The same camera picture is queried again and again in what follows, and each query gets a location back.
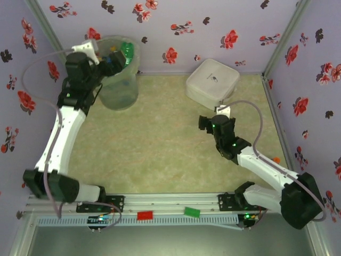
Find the crushed green soda bottle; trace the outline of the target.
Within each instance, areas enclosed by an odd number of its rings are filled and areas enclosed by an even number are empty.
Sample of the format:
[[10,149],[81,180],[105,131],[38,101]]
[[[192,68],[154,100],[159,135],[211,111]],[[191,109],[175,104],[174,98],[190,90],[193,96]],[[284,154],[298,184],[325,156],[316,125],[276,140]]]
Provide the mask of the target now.
[[134,45],[133,43],[123,42],[121,45],[120,50],[125,56],[125,67],[127,67],[131,61],[133,60],[134,56]]

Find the translucent grey waste bin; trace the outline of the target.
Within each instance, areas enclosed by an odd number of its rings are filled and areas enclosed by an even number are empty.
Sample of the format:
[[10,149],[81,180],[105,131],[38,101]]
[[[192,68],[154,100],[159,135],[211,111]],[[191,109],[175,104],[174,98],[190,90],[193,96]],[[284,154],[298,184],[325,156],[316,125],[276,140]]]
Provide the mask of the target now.
[[105,77],[102,80],[99,98],[111,110],[123,110],[132,106],[139,95],[136,75],[126,77]]

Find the white lidded plastic box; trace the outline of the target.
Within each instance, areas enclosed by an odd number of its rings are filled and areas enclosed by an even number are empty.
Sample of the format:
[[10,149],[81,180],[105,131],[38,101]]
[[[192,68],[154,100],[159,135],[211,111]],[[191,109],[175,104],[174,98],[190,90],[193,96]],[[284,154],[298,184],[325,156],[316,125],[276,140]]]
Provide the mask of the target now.
[[214,110],[234,93],[240,73],[216,60],[205,60],[186,80],[185,94]]

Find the green plastic tag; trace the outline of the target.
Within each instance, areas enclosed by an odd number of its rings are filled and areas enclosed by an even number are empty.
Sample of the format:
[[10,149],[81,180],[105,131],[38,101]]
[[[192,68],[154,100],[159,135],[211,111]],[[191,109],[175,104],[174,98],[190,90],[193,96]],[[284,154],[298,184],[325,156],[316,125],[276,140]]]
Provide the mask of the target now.
[[200,210],[186,206],[184,208],[184,215],[192,218],[200,218]]

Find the grey metal shelf panel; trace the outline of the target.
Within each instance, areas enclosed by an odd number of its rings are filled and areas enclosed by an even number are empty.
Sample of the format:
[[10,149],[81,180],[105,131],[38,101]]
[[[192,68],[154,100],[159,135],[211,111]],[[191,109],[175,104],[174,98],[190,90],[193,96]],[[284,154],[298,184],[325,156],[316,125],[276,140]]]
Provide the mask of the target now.
[[29,256],[316,256],[307,231],[267,214],[251,230],[217,226],[38,227]]

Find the aluminium table side rail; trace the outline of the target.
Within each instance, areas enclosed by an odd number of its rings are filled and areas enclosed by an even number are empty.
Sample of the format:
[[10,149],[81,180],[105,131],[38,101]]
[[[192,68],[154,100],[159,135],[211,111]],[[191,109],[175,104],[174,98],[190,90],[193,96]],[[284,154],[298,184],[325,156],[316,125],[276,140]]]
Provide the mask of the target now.
[[283,155],[285,157],[286,164],[287,164],[289,169],[292,169],[293,163],[292,163],[292,159],[290,156],[290,150],[287,147],[287,140],[286,140],[284,130],[282,129],[282,126],[281,126],[277,107],[276,107],[276,105],[275,105],[275,103],[271,97],[271,89],[269,87],[269,80],[267,79],[266,76],[263,76],[263,75],[261,75],[261,80],[262,80],[265,95],[266,95],[266,98],[267,98],[267,101],[269,104],[269,108],[270,108],[270,111],[272,114],[275,129],[276,129],[278,137],[279,137],[281,149],[282,149]]

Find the aluminium frame post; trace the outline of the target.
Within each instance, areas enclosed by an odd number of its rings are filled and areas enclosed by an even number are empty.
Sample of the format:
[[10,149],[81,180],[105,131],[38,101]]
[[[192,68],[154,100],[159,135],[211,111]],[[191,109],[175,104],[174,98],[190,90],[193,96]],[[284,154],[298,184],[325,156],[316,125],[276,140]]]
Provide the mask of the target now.
[[49,4],[50,0],[18,0],[18,3],[21,4],[22,11],[18,12],[19,17],[16,21],[17,60],[25,68],[41,58],[35,65],[35,69],[38,69],[44,60],[51,59],[60,64],[60,71],[64,71],[65,53],[45,56],[48,53],[64,49],[47,20],[47,12],[42,8],[42,4]]
[[282,53],[284,52],[287,43],[289,42],[292,34],[294,33],[296,27],[299,25],[304,13],[306,12],[309,4],[312,0],[299,0],[295,12],[293,16],[291,17],[289,23],[287,24],[281,39],[279,40],[278,45],[276,46],[269,62],[266,65],[265,70],[262,72],[262,78],[263,80],[266,80],[269,78],[269,76],[274,71],[277,63],[280,61],[280,57]]

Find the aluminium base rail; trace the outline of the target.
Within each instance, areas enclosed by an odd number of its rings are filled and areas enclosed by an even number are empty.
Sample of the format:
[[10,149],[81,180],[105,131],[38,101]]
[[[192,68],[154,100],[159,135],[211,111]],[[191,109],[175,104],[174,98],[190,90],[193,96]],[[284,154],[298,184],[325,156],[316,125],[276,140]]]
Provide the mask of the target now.
[[[125,215],[134,215],[141,211],[153,211],[154,214],[182,214],[186,206],[199,209],[202,214],[222,213],[257,213],[269,207],[261,208],[260,203],[240,207],[234,200],[234,193],[180,193],[180,194],[111,194],[109,204],[118,207]],[[108,212],[102,205],[86,203],[65,203],[62,213],[95,213]],[[48,200],[30,196],[25,212],[53,214],[54,210]]]

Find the aluminium frame leg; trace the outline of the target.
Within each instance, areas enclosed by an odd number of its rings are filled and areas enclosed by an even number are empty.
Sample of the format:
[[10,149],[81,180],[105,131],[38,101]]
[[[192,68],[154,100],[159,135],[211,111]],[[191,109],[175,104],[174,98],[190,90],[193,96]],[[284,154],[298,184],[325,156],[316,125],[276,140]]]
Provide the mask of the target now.
[[308,223],[306,230],[314,256],[333,256],[328,239],[318,223]]
[[9,256],[29,256],[36,228],[37,213],[34,211],[26,212],[21,218]]

